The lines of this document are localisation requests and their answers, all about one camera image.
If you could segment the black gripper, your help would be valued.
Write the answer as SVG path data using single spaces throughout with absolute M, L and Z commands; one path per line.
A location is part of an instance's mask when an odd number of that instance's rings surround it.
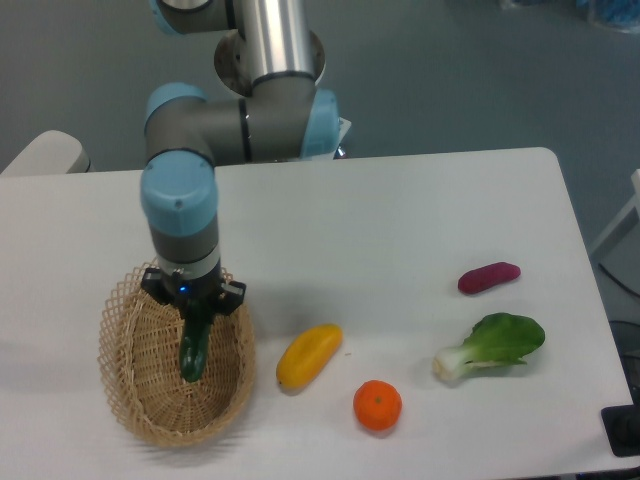
M 141 288 L 161 305 L 172 305 L 185 316 L 189 307 L 202 304 L 212 315 L 231 315 L 243 302 L 246 285 L 224 276 L 222 267 L 215 267 L 204 276 L 188 279 L 179 270 L 171 275 L 158 267 L 145 269 Z

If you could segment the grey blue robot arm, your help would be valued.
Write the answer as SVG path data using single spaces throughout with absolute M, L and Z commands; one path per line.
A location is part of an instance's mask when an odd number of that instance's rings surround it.
M 150 95 L 141 177 L 158 261 L 143 289 L 185 315 L 227 315 L 241 305 L 244 287 L 226 284 L 221 273 L 216 169 L 334 153 L 337 99 L 316 85 L 300 1 L 154 1 L 150 8 L 169 34 L 226 30 L 240 39 L 246 95 L 213 103 L 186 83 Z

